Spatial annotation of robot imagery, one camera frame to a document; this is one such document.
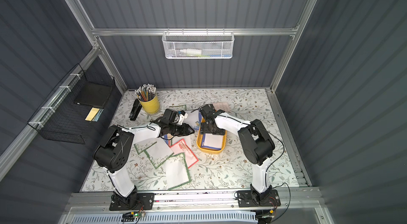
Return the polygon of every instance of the black wire basket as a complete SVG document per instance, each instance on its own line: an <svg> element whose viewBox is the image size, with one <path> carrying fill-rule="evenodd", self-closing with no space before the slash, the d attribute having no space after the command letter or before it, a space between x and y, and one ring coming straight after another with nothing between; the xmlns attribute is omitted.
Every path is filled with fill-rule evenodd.
<svg viewBox="0 0 407 224"><path fill-rule="evenodd" d="M92 108L99 108L96 117L101 115L114 86L114 77L82 70L68 86L62 86L62 94L49 107L42 105L37 109L28 125L44 139L85 144L97 123L97 119L88 121L85 118ZM41 110L44 115L41 113L41 117L33 121Z"/></svg>

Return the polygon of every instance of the white bottle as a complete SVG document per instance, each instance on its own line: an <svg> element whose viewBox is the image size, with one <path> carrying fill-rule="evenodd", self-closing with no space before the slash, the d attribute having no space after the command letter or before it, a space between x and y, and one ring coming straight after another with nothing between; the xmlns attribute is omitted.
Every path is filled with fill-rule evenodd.
<svg viewBox="0 0 407 224"><path fill-rule="evenodd" d="M187 56L201 56L202 55L202 50L199 49L181 49L181 53L185 53Z"/></svg>

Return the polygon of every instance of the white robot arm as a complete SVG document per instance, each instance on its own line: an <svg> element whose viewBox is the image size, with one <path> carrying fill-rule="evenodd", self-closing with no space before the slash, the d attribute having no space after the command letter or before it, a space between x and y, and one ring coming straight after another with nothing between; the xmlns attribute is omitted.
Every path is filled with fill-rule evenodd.
<svg viewBox="0 0 407 224"><path fill-rule="evenodd" d="M103 167L114 186L114 198L121 202L120 209L133 209L137 203L137 189L129 177L126 162L133 144L166 134L187 136L195 131L182 124L187 114L184 111L166 109L164 115L146 125L124 128L110 126L105 132L93 158Z"/></svg>
<svg viewBox="0 0 407 224"><path fill-rule="evenodd" d="M268 199L271 191L269 180L265 177L275 148L264 125L259 120L241 120L222 110L215 111L213 105L205 105L199 111L206 120L205 123L201 123L201 133L224 134L227 130L239 136L243 152L252 163L252 199L260 205L262 201ZM185 112L166 109L163 117L150 124L131 128L111 126L105 133L93 157L101 167L106 169L114 186L115 195L125 202L126 208L133 209L137 202L137 189L125 166L131 146L166 134L174 136L193 134L194 130L188 124L182 123L184 118L186 118Z"/></svg>
<svg viewBox="0 0 407 224"><path fill-rule="evenodd" d="M243 152L252 163L252 199L256 205L267 201L272 189L267 169L272 162L270 157L275 145L262 122L238 119L223 110L216 111L211 104L201 107L200 112L205 119L205 123L201 123L202 133L222 135L227 130L239 136Z"/></svg>

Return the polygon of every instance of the table surface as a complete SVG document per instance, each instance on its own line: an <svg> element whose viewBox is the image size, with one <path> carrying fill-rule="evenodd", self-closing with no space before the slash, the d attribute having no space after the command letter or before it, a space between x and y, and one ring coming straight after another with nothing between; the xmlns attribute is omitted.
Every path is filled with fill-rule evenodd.
<svg viewBox="0 0 407 224"><path fill-rule="evenodd" d="M187 109L194 109L203 104L227 102L230 106L230 115L244 120L259 119L266 129L277 136L281 134L272 112L269 100L264 89L238 89L238 90L165 90L158 91L161 111L151 117L144 110L140 111L135 121L129 120L130 110L135 100L133 91L123 95L119 107L112 119L111 125L131 127L146 124L150 119L162 115L166 108L177 105L186 105ZM228 133L226 146L220 154L206 154L196 146L198 131L191 135L192 151L199 162L190 169L192 181L177 189L232 189L249 188L252 182L252 164L246 159L238 136ZM282 144L274 140L276 145L272 159L276 159L282 152ZM155 169L145 152L137 154L132 147L127 170L130 179L139 191L166 190L165 165ZM269 168L270 182L273 186L286 182L290 187L298 186L288 154L285 151L280 159ZM81 191L113 191L113 186L104 169L94 161Z"/></svg>

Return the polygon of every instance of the pencil holder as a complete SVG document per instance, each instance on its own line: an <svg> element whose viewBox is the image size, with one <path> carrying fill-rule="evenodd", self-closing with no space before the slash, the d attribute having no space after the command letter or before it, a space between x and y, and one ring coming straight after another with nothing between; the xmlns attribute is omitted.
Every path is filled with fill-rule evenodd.
<svg viewBox="0 0 407 224"><path fill-rule="evenodd" d="M150 101L140 101L141 106L149 115L155 115L160 111L160 103L158 102L157 94L155 95L154 99Z"/></svg>

